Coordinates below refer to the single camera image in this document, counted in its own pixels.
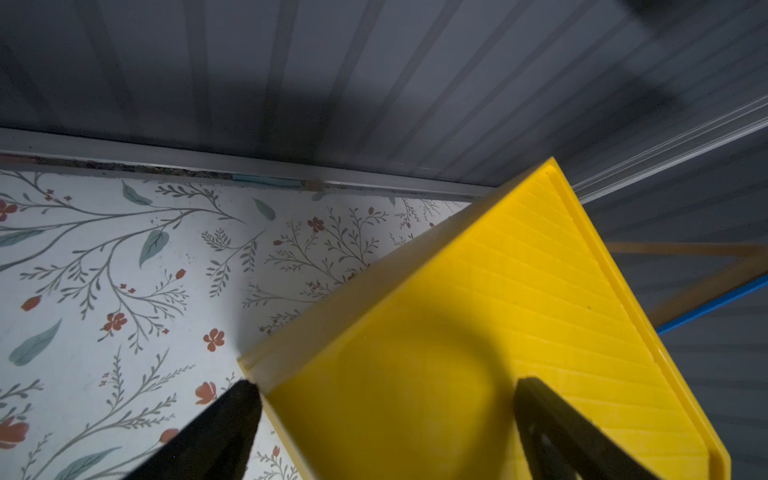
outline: red flower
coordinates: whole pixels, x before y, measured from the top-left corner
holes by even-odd
[[[40,303],[41,298],[42,298],[42,295],[37,295],[37,296],[33,296],[30,299],[27,299],[27,301],[22,304],[22,310],[24,310],[25,312],[32,310],[38,305],[38,303]]]
[[[216,398],[216,384],[213,382],[203,382],[203,385],[194,390],[194,394],[200,398],[200,400],[195,402],[195,405],[205,405]]]
[[[217,346],[222,346],[224,344],[224,332],[220,332],[218,329],[212,329],[208,335],[203,337],[203,341],[208,342],[208,349],[211,352],[215,352]]]
[[[0,449],[10,450],[26,438],[29,424],[19,422],[16,425],[11,425],[13,419],[14,417],[8,417],[3,423],[0,423]]]
[[[325,230],[326,228],[323,226],[322,220],[317,220],[317,217],[312,217],[312,220],[308,220],[306,222],[307,225],[312,227],[312,231],[317,233],[321,230]]]
[[[4,200],[0,200],[0,222],[4,222],[8,214],[14,213],[17,208],[14,204],[8,205]]]
[[[114,331],[118,331],[121,328],[123,328],[123,325],[125,325],[128,322],[128,319],[125,318],[125,315],[123,313],[118,313],[115,315],[114,313],[110,313],[107,315],[107,323],[104,325],[104,331],[108,332],[111,329]]]
[[[160,443],[168,443],[173,437],[179,434],[179,429],[168,429],[160,434]]]

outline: blue tape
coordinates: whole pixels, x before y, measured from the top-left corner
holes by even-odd
[[[677,317],[671,322],[667,322],[664,325],[656,328],[656,333],[661,335],[662,333],[666,333],[666,332],[669,332],[670,330],[674,330],[678,326],[685,325],[691,320],[695,320],[702,315],[706,315],[712,310],[719,309],[723,305],[727,305],[728,303],[731,303],[734,300],[738,300],[742,296],[748,295],[754,292],[755,290],[763,288],[766,285],[768,285],[768,274],[763,276],[758,276],[755,280],[747,282],[742,286],[734,290],[731,290],[725,295],[718,296],[715,300],[711,300],[705,303],[704,305],[698,307],[697,309],[691,310],[690,312]]]
[[[252,184],[267,185],[269,187],[277,187],[277,188],[296,189],[296,188],[302,187],[301,180],[291,180],[288,178],[259,177],[258,175],[232,174],[232,180],[238,180],[241,182],[250,182]]]

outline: wall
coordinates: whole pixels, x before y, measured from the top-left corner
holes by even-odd
[[[604,240],[768,241],[768,134],[758,132],[586,205]],[[648,311],[731,258],[616,255]],[[733,477],[768,476],[768,291],[661,336],[723,440]]]
[[[464,207],[0,171],[0,477],[127,474],[243,349]],[[295,479],[263,419],[248,478]]]

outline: metal trim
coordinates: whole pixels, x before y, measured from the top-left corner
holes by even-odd
[[[0,153],[319,181],[342,187],[449,195],[464,200],[483,197],[495,190],[494,187],[442,180],[291,164],[261,158],[153,147],[11,128],[0,128]]]
[[[573,189],[586,204],[765,127],[768,95],[578,182]]]

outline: blue pole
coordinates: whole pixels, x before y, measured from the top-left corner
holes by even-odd
[[[742,296],[748,295],[754,292],[755,290],[763,288],[765,285],[768,285],[768,273],[763,276],[758,276],[755,280],[751,280],[743,284],[742,286],[739,286],[736,289],[731,290],[728,293],[725,293],[724,295],[718,296],[715,300],[710,300],[709,302],[696,308],[695,310],[691,310],[690,312],[685,313],[684,315],[681,315],[676,319],[665,323],[662,326],[659,326],[658,328],[656,328],[656,333],[661,335],[662,333],[666,333],[666,332],[669,332],[670,330],[676,329],[680,325],[685,325],[691,320],[694,320],[699,318],[700,316],[706,315],[712,310],[719,309],[723,305],[727,305],[728,303],[731,303],[734,300],[738,300]]]

